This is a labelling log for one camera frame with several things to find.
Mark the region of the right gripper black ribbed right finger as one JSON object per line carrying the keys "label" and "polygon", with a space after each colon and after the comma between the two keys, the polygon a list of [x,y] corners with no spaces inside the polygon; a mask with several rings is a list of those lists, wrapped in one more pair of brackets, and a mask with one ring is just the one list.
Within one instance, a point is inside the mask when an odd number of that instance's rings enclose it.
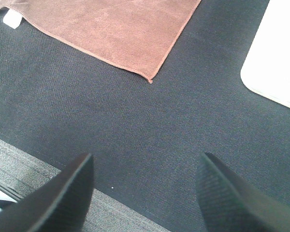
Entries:
{"label": "right gripper black ribbed right finger", "polygon": [[209,232],[290,232],[290,208],[210,153],[199,156],[196,192]]}

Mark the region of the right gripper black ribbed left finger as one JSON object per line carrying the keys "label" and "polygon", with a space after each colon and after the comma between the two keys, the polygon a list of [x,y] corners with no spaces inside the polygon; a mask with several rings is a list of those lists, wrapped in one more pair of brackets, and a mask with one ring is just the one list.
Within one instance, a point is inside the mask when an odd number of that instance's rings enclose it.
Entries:
{"label": "right gripper black ribbed left finger", "polygon": [[0,211],[0,232],[80,232],[94,190],[90,153],[76,157],[38,190]]}

